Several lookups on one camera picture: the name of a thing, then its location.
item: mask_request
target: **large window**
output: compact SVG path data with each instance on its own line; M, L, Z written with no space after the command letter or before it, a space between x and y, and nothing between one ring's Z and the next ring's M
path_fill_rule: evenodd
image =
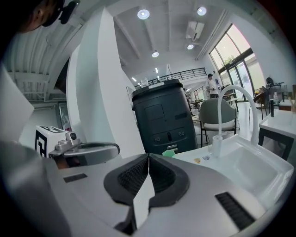
M259 62L242 33L231 25L210 52L222 84L237 85L250 94L265 85ZM239 100L246 98L238 93Z

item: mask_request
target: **green object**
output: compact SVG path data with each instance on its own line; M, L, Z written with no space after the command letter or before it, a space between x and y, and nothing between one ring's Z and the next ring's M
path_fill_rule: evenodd
M173 157L175 155L175 152L173 150L166 150L162 153L163 156Z

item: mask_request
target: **vent slot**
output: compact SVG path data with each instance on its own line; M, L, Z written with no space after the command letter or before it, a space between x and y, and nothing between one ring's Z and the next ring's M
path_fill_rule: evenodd
M64 177L64 181L66 183L69 183L69 182L73 182L73 181L76 181L76 180L84 179L86 177L87 177L86 174L72 175L72 176Z
M255 219L229 193L217 194L215 197L240 231L247 228L255 221Z

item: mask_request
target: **glass door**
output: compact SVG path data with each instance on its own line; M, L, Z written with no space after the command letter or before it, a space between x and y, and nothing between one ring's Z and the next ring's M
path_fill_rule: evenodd
M242 87L250 94L251 97L253 97L253 85L251 83L247 68L245 66L244 62L238 63L236 65L236 69L240 76L240 81L242 82Z
M236 67L233 67L233 68L229 69L229 75L230 75L230 77L232 79L233 85L242 87L239 75L238 75L237 70L236 70ZM236 92L237 92L237 94L236 94L237 100L238 101L244 101L243 94L241 92L238 92L238 91L236 91Z

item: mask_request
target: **faucet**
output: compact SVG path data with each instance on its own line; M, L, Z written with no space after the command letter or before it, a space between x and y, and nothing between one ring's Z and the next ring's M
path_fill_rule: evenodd
M218 121L219 121L219 133L216 136L213 136L213 145L212 145L212 155L214 157L219 157L220 156L220 152L221 152L221 146L222 146L222 117L221 117L221 102L222 102L222 98L223 95L229 91L229 90L238 90L240 92L242 92L246 98L248 99L248 101L251 104L251 108L252 111L256 111L256 105L253 101L253 98L251 97L251 95L242 87L239 86L234 86L234 85L230 85L227 86L226 88L224 88L221 93L219 94L219 99L218 99ZM251 137L251 144L252 145L257 145L259 141L259 131L258 131L258 118L257 116L253 116L253 133L252 133L252 137Z

